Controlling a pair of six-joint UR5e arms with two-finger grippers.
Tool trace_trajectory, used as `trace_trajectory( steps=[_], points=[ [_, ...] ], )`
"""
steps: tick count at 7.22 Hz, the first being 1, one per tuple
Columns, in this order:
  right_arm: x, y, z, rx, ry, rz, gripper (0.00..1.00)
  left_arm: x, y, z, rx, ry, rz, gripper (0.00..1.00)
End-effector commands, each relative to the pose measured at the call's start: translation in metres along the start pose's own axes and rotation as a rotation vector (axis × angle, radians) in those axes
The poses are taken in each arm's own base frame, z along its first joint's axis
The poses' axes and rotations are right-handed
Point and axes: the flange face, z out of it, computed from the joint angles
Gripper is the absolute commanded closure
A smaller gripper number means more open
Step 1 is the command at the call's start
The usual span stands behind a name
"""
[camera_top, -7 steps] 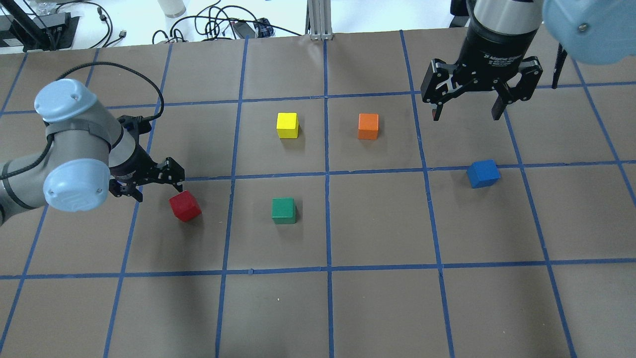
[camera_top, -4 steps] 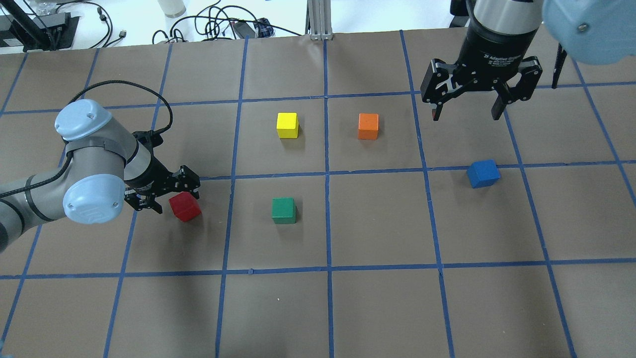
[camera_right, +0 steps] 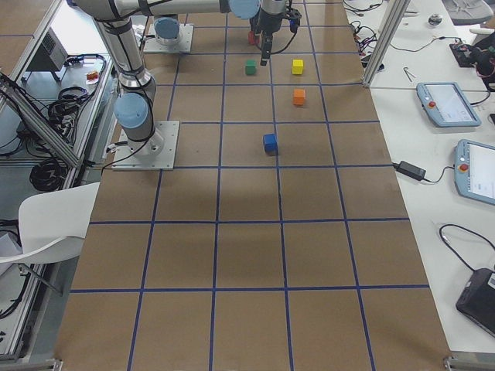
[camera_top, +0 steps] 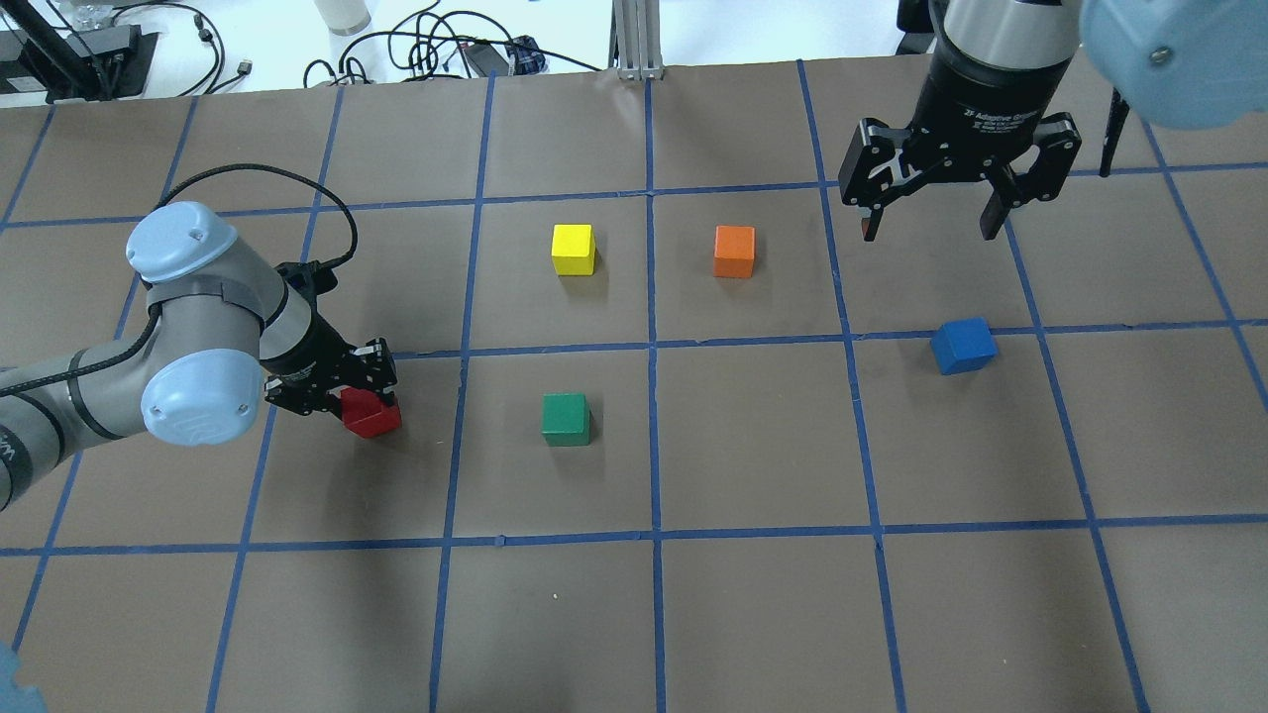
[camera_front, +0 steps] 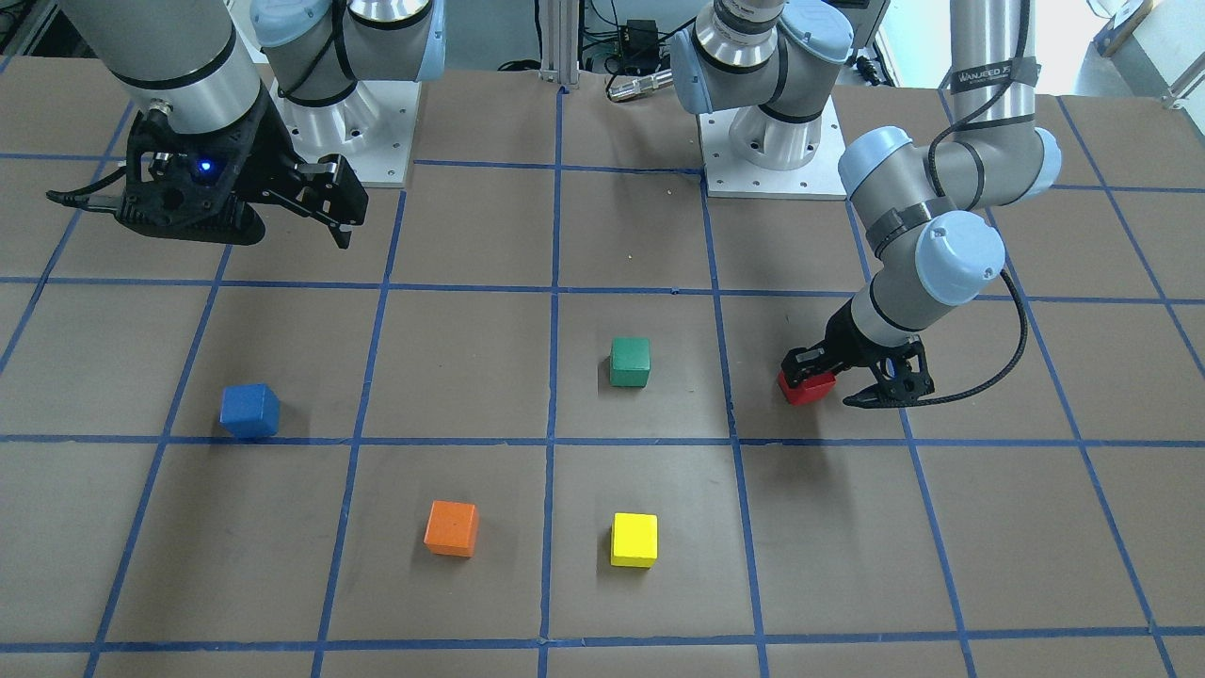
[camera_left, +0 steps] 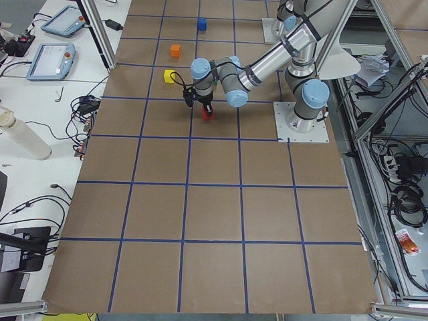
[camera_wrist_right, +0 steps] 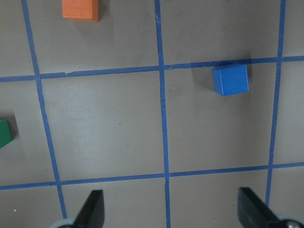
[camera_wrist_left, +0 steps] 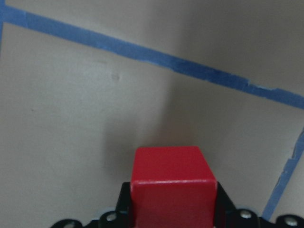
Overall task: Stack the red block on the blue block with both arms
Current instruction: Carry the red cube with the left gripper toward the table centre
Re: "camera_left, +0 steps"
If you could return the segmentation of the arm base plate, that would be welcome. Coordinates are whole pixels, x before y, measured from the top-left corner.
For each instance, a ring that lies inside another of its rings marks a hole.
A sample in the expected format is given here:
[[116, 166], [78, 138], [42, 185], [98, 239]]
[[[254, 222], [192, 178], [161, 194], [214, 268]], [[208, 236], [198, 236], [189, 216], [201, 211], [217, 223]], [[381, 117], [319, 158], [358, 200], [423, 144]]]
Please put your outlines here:
[[294, 102], [274, 102], [273, 105], [278, 142], [330, 142], [321, 110], [315, 119], [301, 120], [294, 112]]
[[276, 18], [263, 18], [263, 38], [266, 44], [277, 42], [284, 34], [284, 22]]

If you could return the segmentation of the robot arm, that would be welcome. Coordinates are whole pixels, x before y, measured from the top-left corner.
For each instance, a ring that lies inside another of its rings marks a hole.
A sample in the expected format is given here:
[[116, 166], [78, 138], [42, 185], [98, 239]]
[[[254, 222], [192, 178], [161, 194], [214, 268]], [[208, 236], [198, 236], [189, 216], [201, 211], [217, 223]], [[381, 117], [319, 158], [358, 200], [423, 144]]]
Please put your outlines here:
[[284, 77], [296, 102], [286, 116], [294, 132], [307, 133], [322, 121], [321, 110], [327, 108], [329, 87], [317, 78], [320, 55], [317, 43], [336, 31], [354, 9], [355, 1], [280, 1], [274, 34], [278, 41], [253, 63], [242, 67], [239, 58], [220, 60], [197, 58], [191, 64], [191, 84], [183, 86], [183, 98], [189, 107], [202, 103], [206, 117], [213, 115], [213, 83], [219, 82], [228, 104], [239, 108], [271, 74], [283, 67]]
[[277, 20], [282, 23], [285, 31], [293, 30], [297, 24], [297, 17], [294, 15], [294, 0], [280, 0]]

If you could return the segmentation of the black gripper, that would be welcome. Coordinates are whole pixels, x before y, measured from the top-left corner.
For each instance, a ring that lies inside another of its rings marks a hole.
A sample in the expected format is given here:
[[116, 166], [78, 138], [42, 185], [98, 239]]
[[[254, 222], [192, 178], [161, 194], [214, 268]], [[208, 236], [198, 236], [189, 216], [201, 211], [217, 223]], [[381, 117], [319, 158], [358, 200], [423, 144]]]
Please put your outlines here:
[[207, 114], [208, 118], [212, 117], [212, 108], [210, 105], [207, 105], [207, 107], [206, 107], [205, 103], [210, 103], [212, 101], [212, 99], [213, 99], [213, 93], [212, 92], [205, 94], [205, 95], [197, 94], [197, 100], [200, 103], [202, 103], [202, 109], [204, 109], [204, 110], [206, 109], [206, 114]]

